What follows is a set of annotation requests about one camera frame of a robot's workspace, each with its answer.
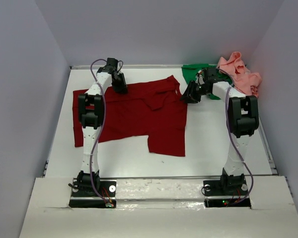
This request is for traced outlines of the red t-shirt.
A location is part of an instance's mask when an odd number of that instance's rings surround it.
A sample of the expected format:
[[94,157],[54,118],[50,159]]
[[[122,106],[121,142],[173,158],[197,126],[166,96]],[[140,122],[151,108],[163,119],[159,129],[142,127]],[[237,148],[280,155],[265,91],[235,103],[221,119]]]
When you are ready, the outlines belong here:
[[100,142],[148,136],[151,153],[184,157],[187,105],[173,76],[128,85],[127,94],[105,92],[106,122]]

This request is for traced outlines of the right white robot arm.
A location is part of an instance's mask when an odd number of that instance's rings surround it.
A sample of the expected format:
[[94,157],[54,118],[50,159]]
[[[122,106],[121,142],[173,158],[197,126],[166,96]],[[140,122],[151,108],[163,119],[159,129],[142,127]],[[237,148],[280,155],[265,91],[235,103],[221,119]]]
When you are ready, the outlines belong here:
[[256,96],[239,92],[229,82],[219,77],[224,70],[209,67],[196,73],[195,81],[189,82],[181,100],[187,104],[200,102],[203,95],[213,94],[225,105],[225,122],[230,139],[227,161],[219,180],[207,180],[202,187],[205,196],[246,197],[254,186],[254,178],[247,185],[245,172],[250,172],[245,162],[251,136],[259,127],[258,101]]

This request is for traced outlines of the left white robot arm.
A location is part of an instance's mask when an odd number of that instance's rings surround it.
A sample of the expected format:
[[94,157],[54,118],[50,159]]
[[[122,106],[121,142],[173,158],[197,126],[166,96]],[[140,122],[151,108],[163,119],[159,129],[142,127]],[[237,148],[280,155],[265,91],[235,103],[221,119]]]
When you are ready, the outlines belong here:
[[98,141],[104,129],[106,120],[105,92],[112,86],[118,94],[128,93],[124,74],[121,72],[123,61],[115,58],[103,59],[105,65],[97,72],[93,71],[95,60],[90,65],[90,72],[94,83],[78,99],[78,120],[83,134],[82,165],[76,178],[77,189],[100,195],[99,164],[97,158]]

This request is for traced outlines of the green t-shirt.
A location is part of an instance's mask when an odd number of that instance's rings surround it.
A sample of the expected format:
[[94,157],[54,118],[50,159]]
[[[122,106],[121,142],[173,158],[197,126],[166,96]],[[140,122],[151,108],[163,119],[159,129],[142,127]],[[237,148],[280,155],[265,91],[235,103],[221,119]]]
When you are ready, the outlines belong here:
[[[196,73],[199,70],[202,70],[203,68],[208,68],[208,67],[214,67],[217,68],[217,66],[215,65],[209,65],[209,64],[188,64],[188,65],[183,65],[182,66],[182,74],[183,77],[186,81],[187,84],[189,84],[190,81],[195,81],[196,82]],[[218,76],[219,76],[219,82],[221,81],[225,81],[228,82],[230,85],[233,85],[233,81],[231,79],[231,77],[224,72],[223,70],[218,69]],[[199,94],[198,93],[198,84],[196,83],[196,91],[195,94]]]

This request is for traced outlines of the pink t-shirt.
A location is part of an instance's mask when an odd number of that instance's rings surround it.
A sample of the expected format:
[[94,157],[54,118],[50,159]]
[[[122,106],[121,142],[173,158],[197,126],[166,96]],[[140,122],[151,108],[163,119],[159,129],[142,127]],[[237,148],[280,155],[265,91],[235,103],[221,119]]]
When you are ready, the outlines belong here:
[[229,59],[220,57],[217,67],[227,72],[233,80],[235,88],[248,96],[259,96],[258,88],[262,77],[257,72],[251,72],[242,60],[240,52],[233,52]]

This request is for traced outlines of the metal rail back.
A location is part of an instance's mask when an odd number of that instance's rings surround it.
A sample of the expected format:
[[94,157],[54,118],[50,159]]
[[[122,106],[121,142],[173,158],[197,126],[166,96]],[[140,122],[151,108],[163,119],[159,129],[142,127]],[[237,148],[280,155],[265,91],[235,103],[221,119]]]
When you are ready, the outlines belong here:
[[[122,69],[160,69],[160,68],[182,68],[182,64],[125,64]],[[72,65],[71,70],[90,69],[89,65]]]

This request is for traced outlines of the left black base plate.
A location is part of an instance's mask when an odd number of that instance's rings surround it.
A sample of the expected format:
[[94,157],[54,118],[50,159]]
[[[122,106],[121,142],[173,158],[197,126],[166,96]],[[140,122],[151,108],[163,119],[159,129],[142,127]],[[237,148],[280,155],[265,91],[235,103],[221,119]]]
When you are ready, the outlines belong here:
[[69,183],[72,189],[69,200],[71,208],[116,208],[117,182],[115,180],[101,180],[98,196],[92,187],[88,190],[78,189],[77,182]]

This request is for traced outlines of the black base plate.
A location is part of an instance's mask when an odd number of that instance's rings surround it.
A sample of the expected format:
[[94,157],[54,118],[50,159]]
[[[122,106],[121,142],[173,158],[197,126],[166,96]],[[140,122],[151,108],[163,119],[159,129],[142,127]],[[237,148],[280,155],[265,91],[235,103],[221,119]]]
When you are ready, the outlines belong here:
[[72,189],[69,200],[71,208],[116,208],[117,182],[115,180],[101,180],[98,196],[92,187],[88,190],[78,189],[77,182],[69,183]]
[[205,180],[201,193],[206,208],[251,207],[250,199],[244,199],[248,193],[246,181],[242,185],[234,185],[223,190],[219,180]]

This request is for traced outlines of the metal rail front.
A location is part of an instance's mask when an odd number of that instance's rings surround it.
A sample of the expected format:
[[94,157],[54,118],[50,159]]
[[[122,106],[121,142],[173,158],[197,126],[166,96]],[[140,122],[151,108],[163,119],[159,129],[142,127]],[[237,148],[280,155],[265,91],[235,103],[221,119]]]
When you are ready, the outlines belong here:
[[171,176],[171,177],[100,177],[100,179],[219,179],[220,176]]

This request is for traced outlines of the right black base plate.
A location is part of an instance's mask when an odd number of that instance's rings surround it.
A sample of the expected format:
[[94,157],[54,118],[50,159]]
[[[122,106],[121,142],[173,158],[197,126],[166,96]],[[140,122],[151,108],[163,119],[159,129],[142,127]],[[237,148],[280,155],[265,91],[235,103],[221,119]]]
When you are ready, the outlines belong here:
[[248,193],[246,181],[242,185],[234,185],[223,190],[219,180],[205,180],[201,193],[206,208],[251,207],[250,199],[244,199]]

